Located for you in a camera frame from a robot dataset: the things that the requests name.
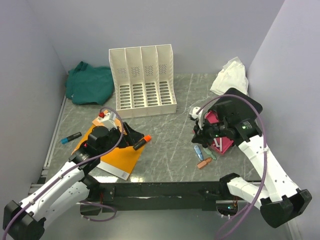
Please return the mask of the black drawer organizer box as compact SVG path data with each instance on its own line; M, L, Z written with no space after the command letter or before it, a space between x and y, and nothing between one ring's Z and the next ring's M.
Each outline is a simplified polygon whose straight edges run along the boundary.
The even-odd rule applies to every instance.
M256 123L263 111L260 103L235 89L229 88L210 108L218 119L220 129L230 139L249 139L261 136L262 131Z

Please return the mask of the blue cap highlighter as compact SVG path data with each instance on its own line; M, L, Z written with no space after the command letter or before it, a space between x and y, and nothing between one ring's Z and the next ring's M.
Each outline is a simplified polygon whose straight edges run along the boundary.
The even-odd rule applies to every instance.
M72 135L69 135L69 136L61 139L60 142L61 142L61 144L64 145L64 144L66 144L66 143L69 143L69 142L71 142L71 141L73 141L73 140L81 137L81 136L82 136L82 133L81 133L81 132L77 132L77 133L74 133L74 134L72 134Z

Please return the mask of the black cap whiteboard marker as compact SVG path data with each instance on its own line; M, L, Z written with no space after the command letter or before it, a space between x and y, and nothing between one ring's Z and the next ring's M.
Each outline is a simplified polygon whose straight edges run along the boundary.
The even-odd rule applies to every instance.
M222 138L219 138L219 151L222 153L223 151L223 140Z

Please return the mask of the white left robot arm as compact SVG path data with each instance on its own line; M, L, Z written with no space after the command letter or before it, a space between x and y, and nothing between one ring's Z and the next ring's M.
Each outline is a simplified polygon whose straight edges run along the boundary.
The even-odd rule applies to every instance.
M116 148L134 146L144 135L127 123L95 126L63 167L37 191L20 202L10 201L3 212L3 239L39 240L46 226L68 208L100 195L100 183L90 175L101 157Z

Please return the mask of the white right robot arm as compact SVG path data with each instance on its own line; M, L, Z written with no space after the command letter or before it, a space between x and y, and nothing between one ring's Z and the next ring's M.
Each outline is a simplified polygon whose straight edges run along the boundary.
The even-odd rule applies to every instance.
M227 200L237 196L251 203L260 210L269 226L277 228L298 217L311 202L311 193L300 189L287 175L255 120L231 124L226 120L210 123L197 119L193 132L192 143L208 147L214 139L226 137L245 154L259 174L262 185L256 186L238 174L230 173L219 180L219 193Z

